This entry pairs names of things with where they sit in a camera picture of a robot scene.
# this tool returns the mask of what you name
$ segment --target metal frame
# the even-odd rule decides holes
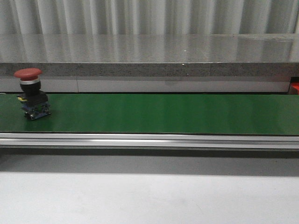
[[[0,148],[122,147],[180,150],[278,150],[298,151],[299,136],[0,133]]]
[[[38,82],[40,82],[40,81],[41,81],[41,80],[40,80],[39,77],[38,77],[38,78],[36,78],[36,79],[28,80],[28,81],[22,81],[22,80],[20,80],[20,84],[21,84],[21,85],[31,85],[31,84],[38,83]]]

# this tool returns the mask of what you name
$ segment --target red object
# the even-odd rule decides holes
[[[20,78],[22,81],[30,81],[37,79],[37,76],[40,74],[42,74],[42,71],[40,69],[30,68],[18,70],[14,73],[14,76]]]
[[[297,94],[299,94],[299,83],[291,83],[291,87],[297,90]]]

